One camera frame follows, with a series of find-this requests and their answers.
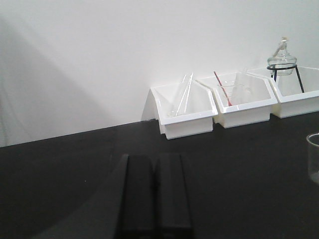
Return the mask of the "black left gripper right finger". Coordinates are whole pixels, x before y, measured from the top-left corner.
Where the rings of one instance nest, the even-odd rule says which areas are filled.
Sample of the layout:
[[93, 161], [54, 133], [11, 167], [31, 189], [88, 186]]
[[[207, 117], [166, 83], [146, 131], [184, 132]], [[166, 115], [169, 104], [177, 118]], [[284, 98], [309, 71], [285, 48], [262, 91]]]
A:
[[161, 154], [155, 167], [156, 224], [160, 239], [191, 239], [189, 212], [181, 156]]

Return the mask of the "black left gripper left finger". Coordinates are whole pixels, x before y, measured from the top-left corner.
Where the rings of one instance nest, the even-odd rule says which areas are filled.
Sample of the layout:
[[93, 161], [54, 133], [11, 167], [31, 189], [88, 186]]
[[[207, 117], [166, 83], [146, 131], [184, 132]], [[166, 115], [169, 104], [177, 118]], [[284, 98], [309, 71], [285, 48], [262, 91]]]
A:
[[145, 155], [130, 155], [121, 225], [123, 239], [152, 239], [155, 230], [154, 173]]

